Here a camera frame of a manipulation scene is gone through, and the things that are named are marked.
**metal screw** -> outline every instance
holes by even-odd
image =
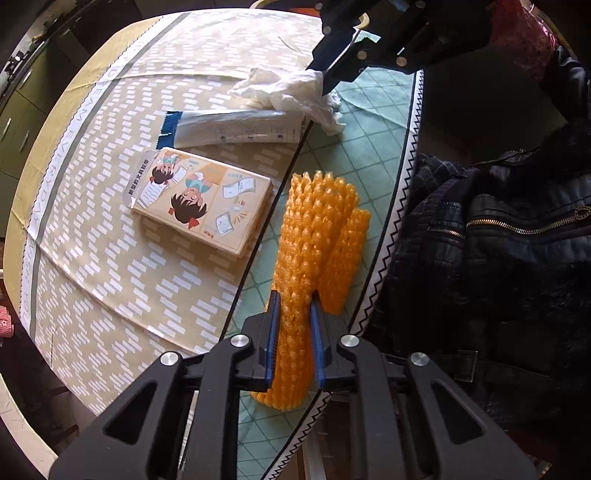
[[[422,352],[414,352],[410,356],[410,361],[417,367],[424,367],[429,363],[429,357]]]
[[[164,352],[160,355],[160,363],[166,365],[167,367],[171,367],[176,362],[178,362],[179,355],[177,352]]]
[[[248,345],[248,343],[250,343],[250,338],[248,338],[246,335],[243,335],[241,333],[239,333],[238,335],[234,335],[231,339],[230,339],[230,343],[235,346],[240,348],[241,346],[246,346]]]
[[[342,343],[343,346],[351,348],[359,345],[359,338],[355,335],[343,335],[340,338],[340,343]]]

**gold zipper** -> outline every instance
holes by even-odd
[[[461,238],[462,240],[466,239],[466,235],[464,235],[463,233],[460,233],[457,230],[450,230],[449,228],[438,228],[435,226],[430,226],[427,229],[427,231],[435,233],[445,233],[446,235],[456,236],[458,238]]]
[[[571,223],[580,222],[582,220],[585,220],[589,216],[591,216],[591,207],[583,206],[583,207],[577,207],[571,216],[563,218],[562,220],[556,220],[555,222],[549,223],[548,225],[544,225],[539,228],[531,228],[531,229],[530,228],[520,228],[520,227],[516,227],[514,225],[510,225],[509,223],[506,223],[506,222],[501,222],[500,220],[494,220],[492,218],[477,218],[474,220],[470,220],[466,224],[466,228],[468,228],[470,226],[476,226],[476,225],[491,225],[491,226],[498,226],[501,228],[505,228],[505,229],[510,230],[512,232],[518,233],[520,235],[539,235],[540,233],[546,233],[549,230],[553,230],[555,228],[558,228],[558,227],[561,227],[564,225],[569,225]],[[438,227],[429,227],[428,231],[429,232],[446,233],[447,235],[452,235],[457,238],[461,238],[462,240],[466,239],[466,235],[458,232],[457,230],[450,230],[447,228],[438,228]]]

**white tissue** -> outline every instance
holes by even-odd
[[[319,123],[327,135],[341,133],[345,124],[334,111],[340,106],[338,96],[331,92],[322,96],[322,72],[254,68],[246,80],[238,82],[229,93],[255,102],[263,108],[304,112]]]

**table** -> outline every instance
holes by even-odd
[[[31,150],[8,225],[5,283],[52,370],[99,414],[160,353],[208,351],[268,297],[291,171],[332,171],[372,213],[345,313],[358,333],[379,293],[412,171],[422,74],[368,69],[341,84],[347,128],[313,126],[301,145],[208,145],[194,153],[273,180],[277,204],[236,260],[132,214],[121,193],[167,110],[237,108],[251,67],[305,68],[319,19],[219,9],[166,15],[111,38],[71,82]],[[282,414],[241,398],[241,478],[275,478],[327,402]]]

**cabinet handle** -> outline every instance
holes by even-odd
[[[27,143],[27,139],[29,138],[29,130],[25,134],[25,138],[22,139],[21,148],[18,149],[19,152],[22,152],[22,149],[25,148],[25,143]]]
[[[31,69],[31,70],[29,70],[29,71],[27,72],[27,74],[25,75],[25,77],[24,77],[24,78],[23,78],[23,80],[22,80],[21,87],[22,87],[23,85],[25,85],[25,82],[26,82],[26,81],[29,79],[29,77],[31,76],[31,73],[33,73],[33,69]]]
[[[12,122],[12,118],[8,119],[8,122],[6,122],[6,126],[4,127],[4,130],[2,130],[2,136],[0,137],[0,142],[2,140],[4,140],[4,135],[6,135],[6,132],[8,130],[8,127],[10,127],[10,122]]]

